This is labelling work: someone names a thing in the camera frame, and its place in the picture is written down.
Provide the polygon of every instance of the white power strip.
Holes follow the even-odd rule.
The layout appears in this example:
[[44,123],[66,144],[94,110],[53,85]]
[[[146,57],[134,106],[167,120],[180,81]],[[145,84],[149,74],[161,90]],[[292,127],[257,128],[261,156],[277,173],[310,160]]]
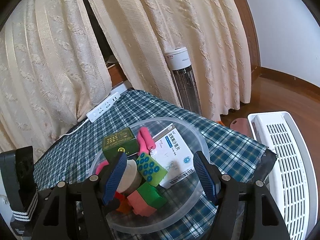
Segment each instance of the white power strip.
[[100,104],[98,104],[94,109],[87,113],[87,118],[90,122],[96,121],[100,116],[107,111],[114,102],[120,97],[119,92],[116,92],[110,96],[108,96],[105,100],[103,100]]

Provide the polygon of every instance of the pink toy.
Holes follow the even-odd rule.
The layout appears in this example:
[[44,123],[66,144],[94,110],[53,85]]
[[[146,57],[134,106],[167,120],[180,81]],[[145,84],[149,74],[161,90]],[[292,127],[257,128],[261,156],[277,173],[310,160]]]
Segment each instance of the pink toy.
[[146,142],[147,149],[148,150],[151,150],[151,149],[154,150],[156,148],[156,144],[153,141],[153,138],[150,135],[148,128],[147,127],[141,127],[140,130],[139,130],[139,133],[141,133],[142,138]]
[[140,145],[140,151],[138,152],[138,156],[140,156],[140,154],[143,152],[149,154],[150,150],[154,150],[156,148],[156,144],[153,141],[153,138],[150,135],[147,127],[140,128],[139,133],[137,135],[137,141]]
[[148,151],[148,148],[146,146],[146,142],[144,141],[140,131],[138,132],[138,135],[137,135],[137,142],[139,143],[140,145],[140,151],[138,152],[138,156],[140,156],[141,153],[146,153],[148,154],[149,151]]
[[99,175],[100,171],[102,171],[102,168],[103,168],[104,166],[108,165],[108,164],[109,164],[109,163],[108,163],[107,160],[105,160],[105,161],[103,161],[102,163],[100,163],[100,164],[98,165],[97,169],[96,169],[96,175]]
[[149,217],[157,210],[150,207],[145,200],[141,197],[139,192],[135,190],[128,197],[128,204],[133,207],[133,212],[136,215],[141,215],[143,217]]

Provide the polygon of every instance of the power cord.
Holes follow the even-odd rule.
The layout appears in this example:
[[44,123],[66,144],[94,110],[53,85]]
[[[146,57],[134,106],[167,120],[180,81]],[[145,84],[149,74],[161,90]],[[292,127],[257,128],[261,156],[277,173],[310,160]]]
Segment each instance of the power cord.
[[74,131],[72,131],[71,133],[65,133],[65,134],[62,134],[59,139],[65,135],[71,135],[73,133],[75,133],[76,131],[78,131],[82,126],[84,126],[85,123],[87,123],[89,121],[89,119],[85,120],[81,125],[79,125],[79,127],[77,127],[77,129],[75,129]]

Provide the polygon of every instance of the baseboard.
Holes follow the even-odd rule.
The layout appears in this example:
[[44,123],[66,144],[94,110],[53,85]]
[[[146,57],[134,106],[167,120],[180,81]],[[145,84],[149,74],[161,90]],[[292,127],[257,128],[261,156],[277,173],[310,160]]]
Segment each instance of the baseboard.
[[287,73],[261,67],[260,77],[274,80],[291,87],[295,86],[296,88],[300,89],[301,92],[313,98],[319,98],[320,96],[320,87]]
[[111,90],[110,95],[113,95],[116,92],[119,92],[119,94],[122,94],[122,93],[126,92],[129,88],[132,88],[132,85],[129,80],[126,80],[126,81],[120,83],[119,85],[117,85],[116,87],[114,87]]
[[257,78],[260,76],[260,74],[261,74],[261,67],[251,65],[251,83],[255,82]]

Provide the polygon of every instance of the plaid tablecloth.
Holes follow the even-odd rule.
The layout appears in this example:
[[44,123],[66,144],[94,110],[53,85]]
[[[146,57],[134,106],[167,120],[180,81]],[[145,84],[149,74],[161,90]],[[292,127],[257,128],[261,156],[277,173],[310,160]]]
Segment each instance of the plaid tablecloth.
[[[86,179],[102,138],[133,123],[153,117],[174,117],[194,125],[207,142],[210,160],[238,181],[247,182],[266,147],[227,127],[176,107],[144,91],[122,95],[96,122],[86,123],[76,133],[65,136],[35,164],[34,178],[39,190],[60,180],[69,183]],[[216,208],[204,194],[178,222],[148,235],[113,231],[116,239],[193,239],[211,225]]]

